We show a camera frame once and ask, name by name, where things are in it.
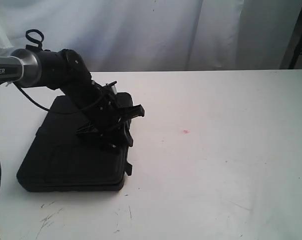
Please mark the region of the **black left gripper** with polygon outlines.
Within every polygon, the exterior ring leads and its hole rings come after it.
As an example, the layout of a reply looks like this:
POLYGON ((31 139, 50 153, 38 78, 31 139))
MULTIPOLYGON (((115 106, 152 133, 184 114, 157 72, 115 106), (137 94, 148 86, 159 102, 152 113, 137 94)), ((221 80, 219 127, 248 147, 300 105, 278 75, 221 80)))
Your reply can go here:
POLYGON ((117 95, 102 86, 85 86, 76 92, 75 105, 89 120, 76 135, 86 142, 133 146, 131 120, 144 116, 142 105, 123 106, 117 95))

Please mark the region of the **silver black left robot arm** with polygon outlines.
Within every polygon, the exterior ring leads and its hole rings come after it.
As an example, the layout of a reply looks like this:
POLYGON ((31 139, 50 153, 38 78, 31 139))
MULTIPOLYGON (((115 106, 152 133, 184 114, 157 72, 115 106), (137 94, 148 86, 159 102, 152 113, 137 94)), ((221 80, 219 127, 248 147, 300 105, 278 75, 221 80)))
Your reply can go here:
POLYGON ((0 56, 0 83, 7 82, 19 89, 60 89, 89 120, 94 135, 114 146, 133 146, 129 123, 145 114, 142 105, 120 104, 116 82, 103 86, 92 80, 81 56, 70 49, 17 49, 0 56))

